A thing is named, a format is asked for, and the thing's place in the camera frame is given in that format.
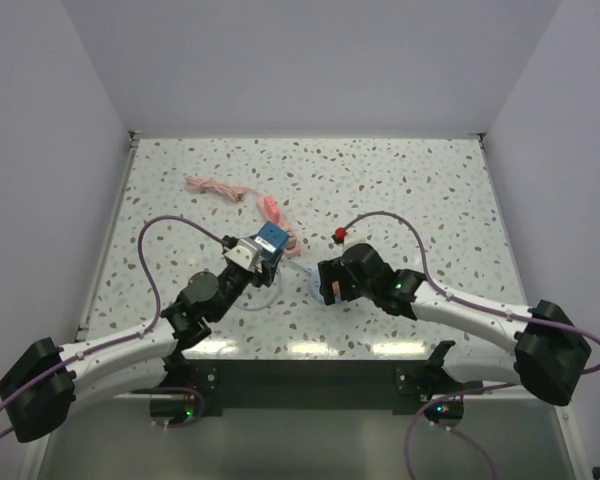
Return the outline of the blue round socket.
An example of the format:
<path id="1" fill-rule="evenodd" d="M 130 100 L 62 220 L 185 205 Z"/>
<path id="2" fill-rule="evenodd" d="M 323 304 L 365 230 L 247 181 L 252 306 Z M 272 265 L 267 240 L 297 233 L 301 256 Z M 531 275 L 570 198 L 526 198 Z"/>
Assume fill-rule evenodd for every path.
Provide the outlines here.
<path id="1" fill-rule="evenodd" d="M 320 292 L 321 279 L 318 269 L 313 269 L 309 274 L 309 290 L 313 299 L 319 304 L 324 305 L 325 300 Z"/>

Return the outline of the blue cube socket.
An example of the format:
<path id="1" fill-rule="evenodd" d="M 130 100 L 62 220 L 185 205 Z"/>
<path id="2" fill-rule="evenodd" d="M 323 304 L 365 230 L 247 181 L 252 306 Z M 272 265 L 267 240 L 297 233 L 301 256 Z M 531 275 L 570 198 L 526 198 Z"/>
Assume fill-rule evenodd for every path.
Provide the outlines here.
<path id="1" fill-rule="evenodd" d="M 277 224 L 267 221 L 251 239 L 261 248 L 264 260 L 275 261 L 284 253 L 290 236 Z"/>

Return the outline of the pink brown plug adapter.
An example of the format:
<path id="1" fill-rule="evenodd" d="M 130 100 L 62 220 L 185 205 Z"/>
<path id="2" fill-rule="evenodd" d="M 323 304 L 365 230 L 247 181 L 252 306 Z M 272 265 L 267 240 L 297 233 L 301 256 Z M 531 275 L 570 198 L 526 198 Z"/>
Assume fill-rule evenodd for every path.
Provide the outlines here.
<path id="1" fill-rule="evenodd" d="M 296 236 L 295 232 L 293 230 L 287 230 L 286 233 L 289 236 L 287 244 L 286 244 L 286 248 L 287 249 L 295 248 L 297 245 L 297 236 Z"/>

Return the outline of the orange pink plug adapter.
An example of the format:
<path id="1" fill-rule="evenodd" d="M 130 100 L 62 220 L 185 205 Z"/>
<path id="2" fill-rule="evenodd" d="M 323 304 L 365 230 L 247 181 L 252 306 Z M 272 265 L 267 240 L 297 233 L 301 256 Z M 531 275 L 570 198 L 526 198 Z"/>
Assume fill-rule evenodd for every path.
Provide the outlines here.
<path id="1" fill-rule="evenodd" d="M 339 303 L 341 301 L 340 288 L 338 282 L 333 282 L 331 284 L 331 290 L 333 293 L 333 298 L 335 303 Z"/>

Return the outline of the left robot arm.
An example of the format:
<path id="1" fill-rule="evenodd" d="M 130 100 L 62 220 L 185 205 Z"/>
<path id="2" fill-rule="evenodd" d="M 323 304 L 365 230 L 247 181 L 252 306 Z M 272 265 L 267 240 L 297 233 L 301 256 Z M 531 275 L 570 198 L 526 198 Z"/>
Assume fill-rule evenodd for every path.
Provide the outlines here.
<path id="1" fill-rule="evenodd" d="M 32 343 L 0 380 L 1 406 L 16 439 L 28 443 L 51 433 L 72 408 L 99 396 L 156 386 L 180 390 L 187 380 L 179 362 L 184 351 L 211 335 L 211 324 L 248 286 L 270 286 L 277 268 L 275 260 L 252 270 L 228 262 L 218 275 L 193 275 L 152 326 L 62 346 L 51 338 Z"/>

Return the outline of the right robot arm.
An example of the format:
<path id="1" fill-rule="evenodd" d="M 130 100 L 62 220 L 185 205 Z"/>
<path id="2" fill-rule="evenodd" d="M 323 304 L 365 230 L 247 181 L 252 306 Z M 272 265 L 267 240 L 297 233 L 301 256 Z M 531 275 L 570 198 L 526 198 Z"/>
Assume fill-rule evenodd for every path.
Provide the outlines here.
<path id="1" fill-rule="evenodd" d="M 392 268 L 366 243 L 319 262 L 318 274 L 327 305 L 365 298 L 388 315 L 448 326 L 486 341 L 482 349 L 454 343 L 426 367 L 426 382 L 439 393 L 458 383 L 501 382 L 566 406 L 591 355 L 583 331 L 552 302 L 529 307 L 465 296 L 420 271 Z"/>

